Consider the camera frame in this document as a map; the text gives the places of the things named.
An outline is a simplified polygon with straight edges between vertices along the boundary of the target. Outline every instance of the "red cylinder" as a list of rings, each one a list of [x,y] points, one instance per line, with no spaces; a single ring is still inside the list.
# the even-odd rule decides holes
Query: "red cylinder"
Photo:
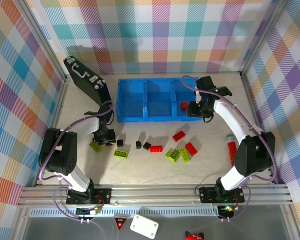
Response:
[[[237,153],[236,137],[232,134],[229,134],[226,136],[226,142],[228,144],[231,166],[233,167],[235,165],[235,155]]]

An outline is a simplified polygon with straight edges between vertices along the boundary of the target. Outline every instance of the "blue storage tray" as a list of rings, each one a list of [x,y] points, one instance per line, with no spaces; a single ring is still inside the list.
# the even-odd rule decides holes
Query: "blue storage tray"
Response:
[[[196,86],[191,79],[185,82]],[[187,117],[181,109],[182,102],[195,100],[193,91],[183,85],[181,77],[119,79],[116,117],[121,123],[202,120],[202,117]]]

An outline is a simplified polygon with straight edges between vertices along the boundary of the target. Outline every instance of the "red object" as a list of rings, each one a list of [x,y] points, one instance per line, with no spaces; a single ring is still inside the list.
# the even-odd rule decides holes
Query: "red object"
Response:
[[[237,146],[235,141],[228,142],[228,150],[231,160],[231,166],[233,167],[235,165],[235,155],[237,153]]]
[[[196,240],[204,240],[204,234],[201,232],[199,234],[196,234],[196,233],[190,233],[188,231],[185,232],[185,240],[193,240],[193,239],[196,239]]]
[[[182,109],[182,111],[187,110],[187,107],[188,107],[188,103],[187,103],[186,101],[183,101],[183,102],[181,103],[181,109]]]
[[[150,146],[150,152],[151,153],[160,153],[160,152],[162,152],[163,151],[163,147],[162,147],[162,145],[160,145],[160,146]]]
[[[175,142],[178,142],[180,139],[182,139],[186,134],[184,131],[180,131],[177,134],[175,134],[172,138]]]
[[[191,142],[187,143],[185,145],[185,148],[189,151],[191,156],[195,155],[198,152],[197,149],[195,149],[195,147],[192,145]]]
[[[127,217],[114,217],[116,226],[118,227],[119,231],[124,226],[124,224],[126,223],[127,219],[128,219]]]

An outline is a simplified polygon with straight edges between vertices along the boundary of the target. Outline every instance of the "red lego brick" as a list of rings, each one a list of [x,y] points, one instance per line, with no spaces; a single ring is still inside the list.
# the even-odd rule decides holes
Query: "red lego brick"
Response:
[[[198,152],[197,149],[195,149],[195,147],[192,145],[191,142],[187,143],[185,145],[185,148],[189,151],[191,156],[195,155]]]
[[[184,131],[180,131],[177,134],[175,134],[172,138],[175,142],[178,142],[180,139],[182,139],[186,134]]]
[[[160,146],[150,146],[150,152],[151,153],[160,153],[163,151],[162,145]]]
[[[187,103],[186,101],[183,101],[183,102],[181,103],[181,109],[182,109],[182,111],[187,110],[187,107],[188,107],[188,103]]]

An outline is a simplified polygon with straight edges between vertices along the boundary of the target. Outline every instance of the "plaid wallpaper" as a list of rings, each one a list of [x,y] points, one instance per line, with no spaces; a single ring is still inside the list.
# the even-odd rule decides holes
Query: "plaid wallpaper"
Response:
[[[60,61],[102,74],[237,72],[274,2],[28,0]]]
[[[276,137],[279,177],[300,219],[300,0],[290,0],[248,73],[262,128]]]
[[[0,0],[0,240],[33,180],[60,86],[13,0]]]

